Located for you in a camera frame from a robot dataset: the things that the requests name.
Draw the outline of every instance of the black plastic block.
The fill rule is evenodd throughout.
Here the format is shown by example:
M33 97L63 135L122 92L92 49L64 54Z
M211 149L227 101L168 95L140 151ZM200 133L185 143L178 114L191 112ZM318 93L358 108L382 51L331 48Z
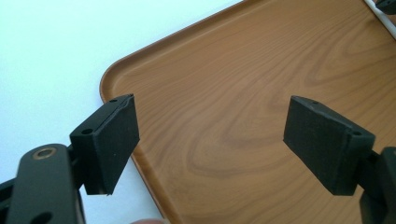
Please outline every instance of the black plastic block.
M72 148L86 169L88 194L112 194L126 162L139 142L134 96L102 105L71 134Z
M396 147L386 147L381 159L376 164L379 183L384 192L388 206L384 223L395 223L396 220Z
M329 107L299 96L290 99L284 142L334 195L353 195L358 161L375 136Z

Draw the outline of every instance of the mounting hole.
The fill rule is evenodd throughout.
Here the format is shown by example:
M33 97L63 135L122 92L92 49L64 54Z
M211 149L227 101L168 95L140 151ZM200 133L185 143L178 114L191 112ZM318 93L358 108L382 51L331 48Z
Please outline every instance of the mounting hole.
M35 160L43 160L48 157L51 157L53 154L55 154L56 148L55 147L45 147L39 149L35 154L33 154L33 159Z
M52 213L44 212L32 219L30 224L44 224L49 223L52 219Z
M90 134L90 133L92 133L92 132L93 132L92 129L86 129L86 130L82 131L81 133L82 133L82 134Z

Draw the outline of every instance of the wood grain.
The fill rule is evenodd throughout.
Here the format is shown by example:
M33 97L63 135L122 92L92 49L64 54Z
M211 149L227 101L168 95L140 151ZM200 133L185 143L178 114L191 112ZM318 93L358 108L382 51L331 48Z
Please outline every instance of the wood grain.
M134 93L134 162L172 223L361 223L282 142L290 96L396 146L396 44L360 0L246 1L114 63Z

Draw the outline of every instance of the black plastic part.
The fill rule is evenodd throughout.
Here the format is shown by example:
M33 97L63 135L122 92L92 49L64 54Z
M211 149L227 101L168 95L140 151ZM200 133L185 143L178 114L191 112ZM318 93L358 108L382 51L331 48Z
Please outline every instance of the black plastic part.
M75 188L80 189L87 179L87 167L84 165L84 160L82 158L76 157L73 146L69 146L67 150L69 151L70 164L72 165Z
M383 223L396 223L396 147L386 147L376 164L388 212Z
M7 224L84 222L66 147L51 144L26 153L15 179Z
M134 96L117 97L95 111L71 134L73 153L87 173L88 194L112 194L139 142Z
M375 136L329 107L291 96L284 142L334 195L353 195L355 171Z
M15 179L10 179L0 184L0 223L6 223L14 182Z
M364 192L373 200L385 205L384 192L379 184L378 174L376 170L376 163L379 161L380 156L371 151L367 158L359 160L356 169L355 178L358 184L364 188Z
M387 15L396 14L396 0L378 0L375 6Z
M387 207L372 198L367 192L363 192L360 200L361 221L363 224L383 223L387 213Z

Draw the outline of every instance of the white table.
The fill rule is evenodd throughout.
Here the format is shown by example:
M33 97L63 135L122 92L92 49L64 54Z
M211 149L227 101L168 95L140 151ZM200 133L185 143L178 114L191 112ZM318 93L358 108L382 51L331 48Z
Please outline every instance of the white table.
M237 2L2 1L0 183L15 177L27 151L70 144L101 106L100 79L112 63ZM81 193L88 223L161 217L131 161L112 196Z

